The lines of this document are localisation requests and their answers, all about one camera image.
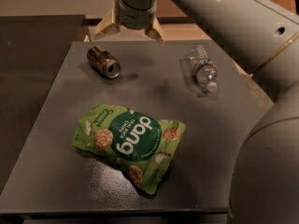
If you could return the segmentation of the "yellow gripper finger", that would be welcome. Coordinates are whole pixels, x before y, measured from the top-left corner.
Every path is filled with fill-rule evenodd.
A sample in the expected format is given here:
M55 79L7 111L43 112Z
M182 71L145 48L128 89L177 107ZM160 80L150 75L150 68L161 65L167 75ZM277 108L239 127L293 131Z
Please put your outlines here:
M163 30L157 19L154 19L152 24L148 28L146 28L144 32L147 37L155 40L158 44L163 44Z
M117 20L115 9L112 8L104 18L95 26L95 36L114 35L121 30Z

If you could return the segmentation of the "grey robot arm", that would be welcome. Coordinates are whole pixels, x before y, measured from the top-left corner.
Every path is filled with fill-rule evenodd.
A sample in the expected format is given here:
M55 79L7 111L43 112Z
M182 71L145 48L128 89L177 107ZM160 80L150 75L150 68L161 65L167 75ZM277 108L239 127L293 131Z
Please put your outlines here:
M240 149L228 224L299 224L299 22L269 0L171 0L273 100ZM94 29L161 40L156 0L117 0Z

